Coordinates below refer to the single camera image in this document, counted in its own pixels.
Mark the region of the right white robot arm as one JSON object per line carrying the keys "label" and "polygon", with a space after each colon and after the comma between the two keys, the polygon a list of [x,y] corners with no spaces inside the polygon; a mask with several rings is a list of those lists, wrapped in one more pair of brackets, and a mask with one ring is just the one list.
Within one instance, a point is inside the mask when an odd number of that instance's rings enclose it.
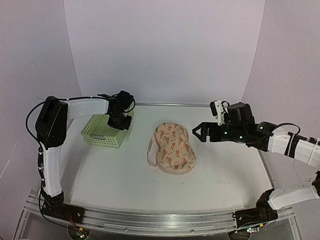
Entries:
{"label": "right white robot arm", "polygon": [[[273,124],[256,123],[248,103],[229,104],[215,100],[210,103],[215,120],[202,122],[192,130],[202,143],[234,142],[253,147],[263,152],[280,154],[298,160],[316,169],[320,168],[320,140],[304,137],[300,132],[290,132],[285,126],[290,122]],[[266,202],[252,209],[252,218],[262,222],[272,210],[320,197],[320,178],[306,180],[302,185],[287,189],[271,189],[266,194]]]}

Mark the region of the green plastic basket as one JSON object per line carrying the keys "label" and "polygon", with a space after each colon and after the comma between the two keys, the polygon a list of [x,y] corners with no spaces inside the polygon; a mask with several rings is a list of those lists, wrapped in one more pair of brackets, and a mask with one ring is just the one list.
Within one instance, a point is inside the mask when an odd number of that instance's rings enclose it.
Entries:
{"label": "green plastic basket", "polygon": [[109,116],[94,114],[83,127],[81,135],[91,145],[119,148],[128,130],[119,130],[108,125]]}

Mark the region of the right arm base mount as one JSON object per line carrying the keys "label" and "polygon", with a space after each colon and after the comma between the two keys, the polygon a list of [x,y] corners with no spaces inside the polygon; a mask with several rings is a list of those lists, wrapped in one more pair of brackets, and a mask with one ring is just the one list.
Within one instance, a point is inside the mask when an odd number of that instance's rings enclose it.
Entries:
{"label": "right arm base mount", "polygon": [[236,221],[236,229],[256,227],[278,218],[278,212],[273,210],[267,200],[258,201],[255,208],[237,210],[232,217]]}

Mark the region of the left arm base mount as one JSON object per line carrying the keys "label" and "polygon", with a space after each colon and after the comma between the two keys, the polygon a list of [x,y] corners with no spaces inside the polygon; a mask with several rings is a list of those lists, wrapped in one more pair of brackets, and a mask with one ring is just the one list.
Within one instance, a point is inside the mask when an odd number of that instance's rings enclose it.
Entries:
{"label": "left arm base mount", "polygon": [[43,215],[80,224],[84,219],[85,209],[80,206],[66,204],[64,202],[64,192],[56,196],[51,196],[42,188],[40,195],[44,201],[40,204],[40,211]]}

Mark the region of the floral mesh laundry bag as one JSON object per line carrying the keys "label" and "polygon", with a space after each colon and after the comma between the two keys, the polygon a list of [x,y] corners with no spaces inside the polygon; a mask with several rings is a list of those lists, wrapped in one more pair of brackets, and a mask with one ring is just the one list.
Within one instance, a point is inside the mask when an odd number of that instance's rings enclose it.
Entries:
{"label": "floral mesh laundry bag", "polygon": [[188,130],[173,122],[155,128],[146,155],[149,166],[174,174],[188,173],[197,163]]}

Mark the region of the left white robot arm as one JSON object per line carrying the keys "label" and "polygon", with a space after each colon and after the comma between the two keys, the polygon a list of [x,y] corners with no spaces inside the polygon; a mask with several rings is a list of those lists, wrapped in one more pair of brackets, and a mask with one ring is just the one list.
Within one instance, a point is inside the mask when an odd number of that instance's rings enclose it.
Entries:
{"label": "left white robot arm", "polygon": [[44,198],[55,198],[63,194],[60,178],[60,155],[67,131],[74,119],[107,115],[107,125],[116,130],[128,130],[136,106],[133,95],[122,90],[114,95],[80,96],[57,98],[49,96],[38,104],[41,107],[35,122],[38,143],[37,168]]}

